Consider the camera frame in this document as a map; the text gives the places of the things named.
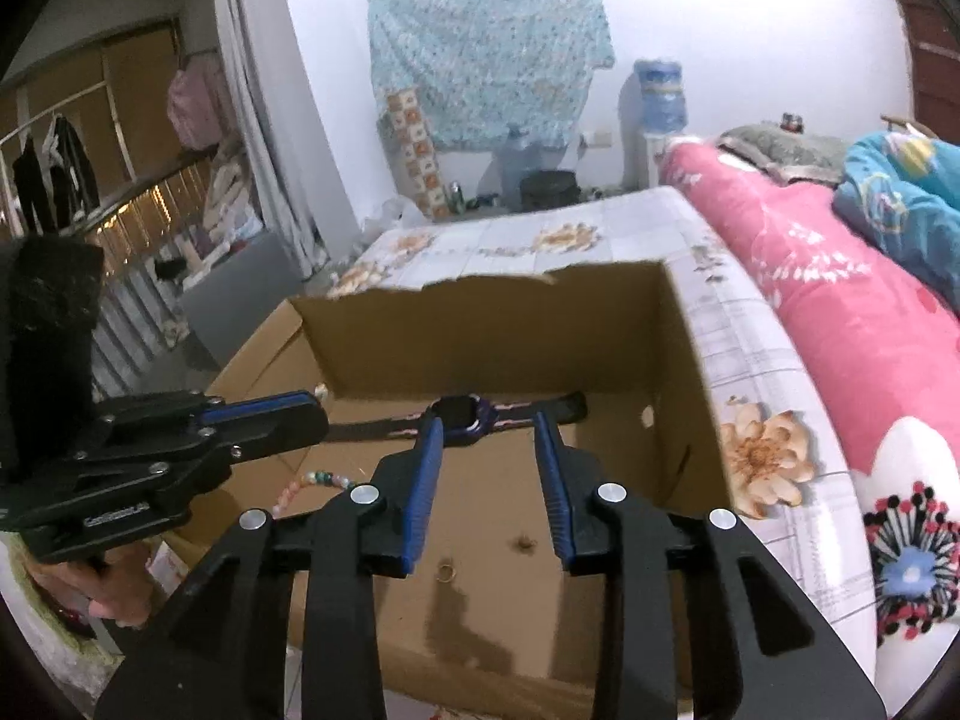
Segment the left hand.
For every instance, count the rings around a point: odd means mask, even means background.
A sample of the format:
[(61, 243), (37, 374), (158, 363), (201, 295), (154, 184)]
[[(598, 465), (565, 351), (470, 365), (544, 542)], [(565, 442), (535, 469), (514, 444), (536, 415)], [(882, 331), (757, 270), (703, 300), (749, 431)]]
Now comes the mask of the left hand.
[(26, 554), (23, 562), (32, 580), (59, 605), (138, 628), (153, 613), (155, 583), (148, 572), (150, 557), (149, 544), (137, 541), (107, 551), (102, 569), (83, 561), (41, 564), (31, 554)]

